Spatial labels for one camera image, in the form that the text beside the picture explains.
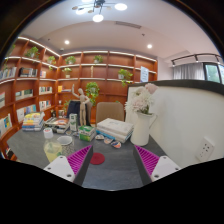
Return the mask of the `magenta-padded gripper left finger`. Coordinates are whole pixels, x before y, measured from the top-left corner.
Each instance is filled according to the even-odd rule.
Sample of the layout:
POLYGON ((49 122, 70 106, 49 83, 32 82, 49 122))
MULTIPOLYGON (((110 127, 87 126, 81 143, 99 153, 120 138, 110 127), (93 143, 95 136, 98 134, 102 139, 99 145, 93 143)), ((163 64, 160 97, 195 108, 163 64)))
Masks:
POLYGON ((68 157, 59 156, 44 170, 81 186, 93 156, 93 146, 86 146, 68 157))

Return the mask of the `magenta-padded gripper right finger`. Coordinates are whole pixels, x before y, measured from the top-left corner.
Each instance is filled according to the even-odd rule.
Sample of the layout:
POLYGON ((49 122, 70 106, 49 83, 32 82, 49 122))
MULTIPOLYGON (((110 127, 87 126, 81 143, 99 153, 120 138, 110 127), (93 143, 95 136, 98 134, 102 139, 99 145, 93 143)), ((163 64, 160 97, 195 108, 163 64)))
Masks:
POLYGON ((137 145, 134 146, 133 155, 144 185, 180 170, 180 167, 168 156, 157 156, 137 145))

